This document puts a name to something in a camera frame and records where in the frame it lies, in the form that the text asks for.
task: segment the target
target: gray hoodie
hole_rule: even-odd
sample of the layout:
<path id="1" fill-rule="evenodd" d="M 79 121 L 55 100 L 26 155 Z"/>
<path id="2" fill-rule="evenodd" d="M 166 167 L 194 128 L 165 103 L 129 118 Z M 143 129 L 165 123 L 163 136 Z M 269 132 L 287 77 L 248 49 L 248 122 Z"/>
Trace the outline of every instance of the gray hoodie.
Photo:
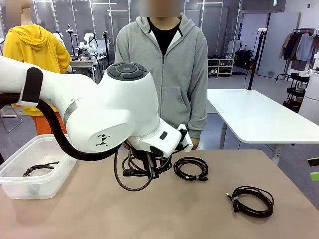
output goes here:
<path id="1" fill-rule="evenodd" d="M 181 14 L 181 23 L 165 56 L 146 17 L 126 25 L 116 40 L 115 63 L 135 62 L 152 74 L 159 115 L 171 126 L 181 123 L 200 138 L 207 121 L 207 41 L 203 32 Z"/>

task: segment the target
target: door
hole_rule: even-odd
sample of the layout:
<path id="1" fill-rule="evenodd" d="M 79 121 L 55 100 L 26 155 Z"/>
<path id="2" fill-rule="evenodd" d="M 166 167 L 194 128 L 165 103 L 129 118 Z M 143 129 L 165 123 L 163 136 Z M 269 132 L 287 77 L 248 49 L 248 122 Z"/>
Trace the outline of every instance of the door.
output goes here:
<path id="1" fill-rule="evenodd" d="M 286 61 L 279 59 L 279 54 L 287 36 L 298 28 L 300 12 L 278 12 L 270 15 L 259 76 L 276 78 L 285 70 Z"/>

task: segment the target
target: hand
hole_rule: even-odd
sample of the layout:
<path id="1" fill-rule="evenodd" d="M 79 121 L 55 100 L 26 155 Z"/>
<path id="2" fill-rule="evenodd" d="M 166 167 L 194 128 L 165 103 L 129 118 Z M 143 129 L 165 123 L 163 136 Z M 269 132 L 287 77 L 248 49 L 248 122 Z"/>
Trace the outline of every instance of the hand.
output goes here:
<path id="1" fill-rule="evenodd" d="M 124 149 L 130 150 L 130 147 L 126 143 L 123 143 L 123 147 Z"/>
<path id="2" fill-rule="evenodd" d="M 192 150 L 196 150 L 198 148 L 198 145 L 199 145 L 199 138 L 190 138 L 194 147 Z"/>

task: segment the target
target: brown table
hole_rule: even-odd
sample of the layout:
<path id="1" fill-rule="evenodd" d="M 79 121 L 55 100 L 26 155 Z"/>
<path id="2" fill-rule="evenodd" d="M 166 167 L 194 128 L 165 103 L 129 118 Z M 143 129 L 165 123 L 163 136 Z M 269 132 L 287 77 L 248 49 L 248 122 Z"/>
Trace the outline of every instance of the brown table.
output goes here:
<path id="1" fill-rule="evenodd" d="M 119 158 L 124 158 L 122 151 Z M 311 239 L 319 235 L 319 212 L 261 151 L 194 151 L 209 165 L 207 182 L 163 173 L 141 192 L 116 182 L 113 158 L 78 161 L 49 200 L 9 200 L 0 190 L 1 239 Z M 125 178 L 138 186 L 145 178 Z M 225 193 L 256 186 L 275 198 L 274 214 L 254 219 L 235 214 Z M 263 206 L 245 197 L 256 209 Z"/>

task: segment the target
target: clear plastic bin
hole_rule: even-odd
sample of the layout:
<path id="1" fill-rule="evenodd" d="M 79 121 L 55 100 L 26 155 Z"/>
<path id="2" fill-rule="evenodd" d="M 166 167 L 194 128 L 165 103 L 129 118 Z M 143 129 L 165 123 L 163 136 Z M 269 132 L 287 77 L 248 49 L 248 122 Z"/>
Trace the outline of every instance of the clear plastic bin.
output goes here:
<path id="1" fill-rule="evenodd" d="M 39 169 L 31 177 L 26 170 L 37 164 L 53 164 L 54 169 Z M 0 166 L 0 184 L 11 199 L 52 198 L 60 189 L 76 159 L 68 156 L 52 134 L 33 138 Z"/>

